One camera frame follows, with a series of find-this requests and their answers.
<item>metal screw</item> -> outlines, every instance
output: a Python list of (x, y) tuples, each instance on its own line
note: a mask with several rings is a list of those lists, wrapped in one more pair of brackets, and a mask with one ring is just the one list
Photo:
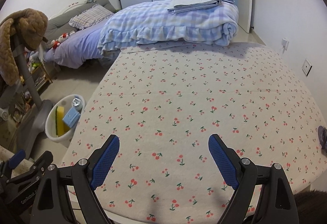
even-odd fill
[(87, 163), (87, 159), (81, 159), (81, 160), (78, 162), (78, 164), (81, 165), (81, 166), (85, 165), (86, 163)]
[(48, 170), (54, 170), (55, 169), (55, 165), (54, 164), (51, 164), (49, 167), (48, 167)]
[(243, 163), (244, 165), (249, 165), (249, 164), (250, 164), (250, 160), (247, 159), (247, 158), (244, 158), (244, 159), (242, 159), (242, 163)]
[(280, 165), (279, 163), (275, 163), (274, 167), (278, 170), (280, 170), (282, 168), (282, 165)]

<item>white bucket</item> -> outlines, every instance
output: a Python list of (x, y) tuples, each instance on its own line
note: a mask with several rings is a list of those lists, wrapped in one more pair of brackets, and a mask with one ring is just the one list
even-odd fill
[(56, 108), (59, 106), (62, 106), (65, 108), (65, 114), (69, 111), (69, 109), (72, 107), (72, 101), (74, 98), (79, 98), (82, 103), (83, 103), (83, 108), (82, 111), (84, 111), (85, 106), (86, 106), (86, 102), (84, 100), (84, 98), (80, 95), (69, 95), (64, 97), (62, 100), (60, 100), (50, 111), (48, 118), (46, 119), (45, 122), (45, 134), (46, 136), (53, 142), (56, 143), (61, 143), (62, 145), (64, 145), (65, 147), (69, 147), (70, 141), (73, 138), (75, 129), (77, 124), (75, 124), (75, 126), (73, 128), (71, 128), (68, 132), (66, 132), (65, 134), (63, 134), (62, 136), (58, 137), (56, 134)]

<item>brown plush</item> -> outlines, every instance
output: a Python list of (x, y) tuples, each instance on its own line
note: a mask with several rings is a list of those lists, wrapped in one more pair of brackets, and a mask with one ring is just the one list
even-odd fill
[(44, 37), (48, 18), (43, 12), (25, 9), (14, 12), (0, 24), (0, 75), (12, 86), (18, 79), (18, 68), (10, 48), (10, 37), (18, 34), (19, 39), (29, 50), (36, 50)]

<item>stand base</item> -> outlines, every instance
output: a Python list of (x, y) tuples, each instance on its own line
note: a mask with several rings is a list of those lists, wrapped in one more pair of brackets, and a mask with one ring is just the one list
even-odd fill
[(44, 132), (45, 121), (52, 107), (53, 104), (50, 100), (43, 100), (40, 110), (37, 107), (33, 107), (17, 128), (15, 133), (17, 150), (23, 149), (26, 153), (26, 159), (29, 159), (38, 134)]

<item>hello kitty plush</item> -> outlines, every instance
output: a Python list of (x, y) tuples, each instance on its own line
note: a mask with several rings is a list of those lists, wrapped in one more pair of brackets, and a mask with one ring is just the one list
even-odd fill
[(61, 43), (69, 38), (67, 33), (62, 34), (57, 40), (52, 40), (52, 48), (55, 50)]

